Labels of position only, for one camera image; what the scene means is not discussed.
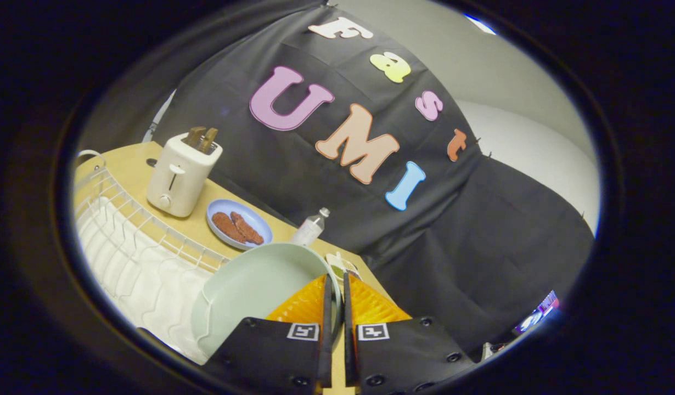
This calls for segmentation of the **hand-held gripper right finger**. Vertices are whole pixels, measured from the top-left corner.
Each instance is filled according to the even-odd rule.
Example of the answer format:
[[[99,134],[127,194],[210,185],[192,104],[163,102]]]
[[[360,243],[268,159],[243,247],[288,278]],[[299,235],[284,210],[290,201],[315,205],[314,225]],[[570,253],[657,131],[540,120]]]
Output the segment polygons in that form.
[[[434,317],[410,317],[363,280],[344,275],[346,385],[359,394],[423,394],[475,367]]]

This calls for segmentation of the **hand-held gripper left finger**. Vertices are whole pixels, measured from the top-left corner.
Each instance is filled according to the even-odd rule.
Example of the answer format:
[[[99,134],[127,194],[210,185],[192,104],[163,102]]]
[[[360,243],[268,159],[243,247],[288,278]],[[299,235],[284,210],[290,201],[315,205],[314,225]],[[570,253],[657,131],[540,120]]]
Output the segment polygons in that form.
[[[245,317],[202,365],[244,394],[315,394],[331,386],[333,285],[322,275],[265,319]]]

